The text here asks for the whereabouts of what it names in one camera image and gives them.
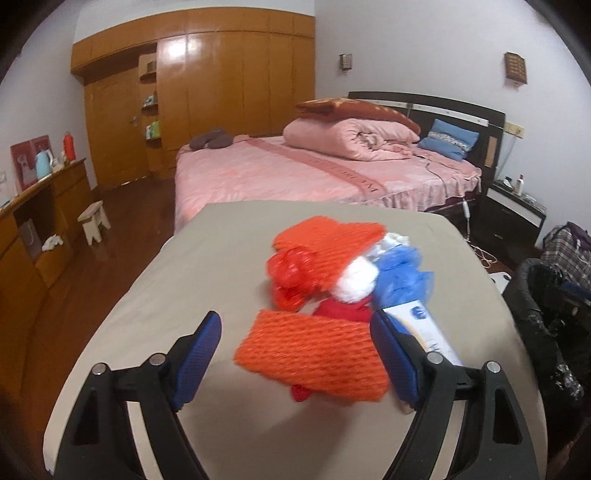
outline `bed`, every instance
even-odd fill
[[[220,150],[183,148],[177,157],[175,231],[208,203],[240,200],[374,205],[439,213],[456,223],[462,218],[461,198],[473,206],[486,193],[498,162],[504,113],[409,93],[350,92],[349,97],[400,111],[419,124],[422,137],[438,118],[478,132],[479,139],[462,164],[417,147],[404,161],[359,162],[319,153],[306,161],[296,158],[302,151],[284,145],[282,137]]]

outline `slipper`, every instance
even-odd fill
[[[201,134],[193,138],[189,142],[189,148],[193,151],[201,150],[202,148],[205,148],[205,145],[207,145],[208,142],[211,142],[211,140],[221,137],[222,135],[226,135],[226,131],[223,128],[212,128],[206,134]]]
[[[234,143],[234,137],[228,134],[223,134],[207,144],[208,148],[226,148]]]

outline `orange foam net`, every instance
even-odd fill
[[[356,257],[385,234],[386,227],[379,223],[340,223],[317,216],[281,232],[273,240],[273,247],[279,252],[303,247],[315,253],[314,276],[320,291],[327,291]]]
[[[252,372],[355,401],[378,401],[389,379],[367,323],[261,310],[234,361]]]

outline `white tissue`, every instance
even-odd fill
[[[49,250],[53,250],[56,246],[63,245],[63,244],[64,244],[64,241],[61,239],[61,237],[59,235],[52,235],[47,240],[45,240],[45,243],[41,247],[41,250],[43,250],[44,252],[47,252]]]
[[[357,303],[374,291],[379,270],[365,257],[353,260],[331,289],[330,294],[343,303]]]

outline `metal screw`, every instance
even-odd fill
[[[92,374],[93,375],[102,375],[103,373],[105,373],[107,370],[107,366],[103,363],[100,364],[96,364],[95,366],[92,367]]]
[[[493,372],[494,374],[497,374],[501,371],[501,366],[496,362],[488,362],[486,364],[486,368],[489,372]]]
[[[439,352],[429,352],[427,354],[427,360],[429,360],[434,365],[439,365],[443,362],[443,355]]]
[[[163,353],[155,353],[150,357],[150,365],[159,367],[166,361],[166,355]]]

